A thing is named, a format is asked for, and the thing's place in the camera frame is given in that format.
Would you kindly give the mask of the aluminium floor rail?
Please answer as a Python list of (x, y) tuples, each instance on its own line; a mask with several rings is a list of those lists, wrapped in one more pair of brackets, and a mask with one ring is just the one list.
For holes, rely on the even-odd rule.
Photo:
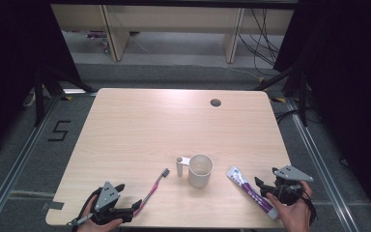
[(58, 104), (60, 97), (51, 97), (47, 103), (47, 106), (43, 112), (43, 118), (41, 121), (33, 127), (27, 141), (22, 147), (18, 154), (14, 164), (12, 165), (8, 175), (4, 179), (3, 184), (0, 186), (0, 213), (2, 212), (15, 184), (17, 183), (24, 167), (31, 157), (33, 150), (35, 149), (39, 139), (41, 138), (43, 131), (46, 127), (46, 123), (49, 120), (55, 106)]
[(306, 150), (316, 168), (316, 171), (321, 179), (321, 182), (327, 192), (328, 198), (336, 212), (342, 227), (345, 232), (360, 232), (359, 227), (353, 217), (353, 214), (348, 207), (343, 195), (340, 193), (337, 184), (334, 182), (332, 175), (328, 171), (322, 155), (310, 134), (308, 127), (306, 127), (299, 114), (293, 116), (295, 125), (300, 133), (300, 137), (304, 142)]

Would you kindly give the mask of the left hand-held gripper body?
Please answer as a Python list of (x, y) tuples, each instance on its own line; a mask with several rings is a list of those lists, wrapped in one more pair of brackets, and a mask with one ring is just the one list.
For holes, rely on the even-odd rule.
[(120, 196), (121, 192), (117, 192), (115, 187), (109, 182), (105, 182), (100, 189), (96, 202), (93, 203), (92, 221), (98, 225), (104, 225), (117, 218), (121, 218), (123, 222), (131, 222), (132, 215), (125, 214), (127, 208), (117, 209), (115, 207)]

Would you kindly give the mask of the person's left hand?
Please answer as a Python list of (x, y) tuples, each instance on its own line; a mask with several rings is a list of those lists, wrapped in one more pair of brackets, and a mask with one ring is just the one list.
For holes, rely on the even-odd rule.
[[(92, 196), (87, 206), (83, 211), (83, 216), (89, 215), (94, 202), (96, 202), (97, 196)], [(82, 225), (77, 227), (76, 232), (111, 232), (123, 223), (121, 218), (114, 219), (104, 225), (98, 225), (92, 222), (90, 219), (86, 220)]]

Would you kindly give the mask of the black curtain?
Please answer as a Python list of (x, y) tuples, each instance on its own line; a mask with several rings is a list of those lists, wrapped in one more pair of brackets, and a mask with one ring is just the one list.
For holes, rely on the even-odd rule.
[(371, 0), (298, 0), (275, 69), (293, 65), (309, 39), (308, 84), (371, 201)]
[(37, 78), (81, 83), (50, 1), (0, 0), (0, 139)]

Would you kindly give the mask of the pink and grey toothbrush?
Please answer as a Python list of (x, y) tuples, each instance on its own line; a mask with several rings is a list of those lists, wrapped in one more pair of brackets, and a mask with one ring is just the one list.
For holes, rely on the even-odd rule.
[(162, 178), (166, 178), (170, 173), (170, 170), (168, 168), (165, 168), (161, 173), (160, 175), (157, 177), (154, 185), (152, 186), (152, 188), (150, 189), (150, 191), (148, 192), (148, 194), (146, 195), (146, 197), (142, 200), (142, 203), (140, 205), (140, 207), (133, 213), (133, 216), (134, 217), (137, 217), (140, 212), (142, 211), (142, 209), (145, 207), (145, 205), (147, 204), (147, 202), (149, 201), (149, 199), (151, 198), (151, 196), (154, 194), (154, 192), (157, 190), (158, 188), (158, 184), (160, 182), (160, 180)]

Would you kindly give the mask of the person's right hand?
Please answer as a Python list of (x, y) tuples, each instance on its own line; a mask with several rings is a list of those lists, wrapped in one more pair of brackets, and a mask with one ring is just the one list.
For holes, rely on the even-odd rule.
[(311, 210), (306, 201), (312, 195), (312, 189), (305, 182), (300, 182), (303, 187), (303, 195), (295, 204), (286, 206), (271, 193), (267, 198), (278, 212), (278, 218), (282, 221), (287, 232), (310, 232)]

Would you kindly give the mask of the black metal stand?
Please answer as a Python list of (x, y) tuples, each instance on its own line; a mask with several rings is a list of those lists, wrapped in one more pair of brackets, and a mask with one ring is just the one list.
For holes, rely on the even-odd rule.
[(36, 98), (36, 122), (38, 126), (44, 118), (43, 88), (46, 88), (51, 96), (60, 97), (65, 93), (60, 81), (66, 81), (87, 93), (96, 93), (97, 89), (83, 83), (79, 74), (68, 75), (50, 66), (40, 66), (34, 75), (34, 90)]
[(306, 75), (303, 64), (296, 62), (292, 67), (271, 78), (269, 81), (261, 83), (258, 87), (255, 87), (254, 91), (263, 91), (284, 78), (286, 78), (287, 81), (283, 88), (283, 94), (285, 96), (292, 96), (295, 93), (299, 93), (298, 114), (300, 121), (306, 127)]

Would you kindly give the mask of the white cup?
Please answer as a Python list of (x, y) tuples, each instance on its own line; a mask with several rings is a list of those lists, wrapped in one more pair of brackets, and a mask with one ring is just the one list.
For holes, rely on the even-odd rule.
[(204, 188), (214, 170), (214, 163), (210, 157), (203, 154), (197, 154), (191, 158), (176, 157), (177, 175), (182, 177), (184, 167), (187, 167), (187, 179), (189, 183), (198, 189)]

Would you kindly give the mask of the small red object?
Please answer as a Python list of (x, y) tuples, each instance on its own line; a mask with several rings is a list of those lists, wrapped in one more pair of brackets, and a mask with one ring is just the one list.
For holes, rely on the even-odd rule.
[(101, 39), (102, 46), (103, 46), (103, 52), (108, 53), (109, 52), (109, 44), (107, 35), (104, 31), (89, 31), (86, 34), (86, 37), (88, 39), (94, 40), (94, 39)]

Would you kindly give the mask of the white and purple toothpaste tube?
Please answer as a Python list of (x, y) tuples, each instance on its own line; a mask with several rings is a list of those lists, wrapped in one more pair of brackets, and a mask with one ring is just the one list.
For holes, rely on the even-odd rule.
[(252, 186), (246, 180), (239, 168), (237, 168), (236, 166), (231, 166), (230, 169), (226, 172), (226, 176), (237, 186), (243, 189), (269, 218), (277, 219), (277, 210), (271, 205), (271, 203), (269, 203), (263, 196), (261, 196), (256, 190), (252, 188)]

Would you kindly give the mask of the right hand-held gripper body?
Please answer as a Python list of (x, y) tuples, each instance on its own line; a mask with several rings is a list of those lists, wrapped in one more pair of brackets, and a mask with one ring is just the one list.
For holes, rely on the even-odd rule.
[(301, 181), (307, 183), (313, 182), (314, 178), (300, 171), (292, 165), (286, 165), (278, 168), (275, 176), (274, 186), (266, 185), (260, 189), (263, 197), (269, 192), (273, 194), (282, 204), (293, 205), (302, 197), (303, 187)]

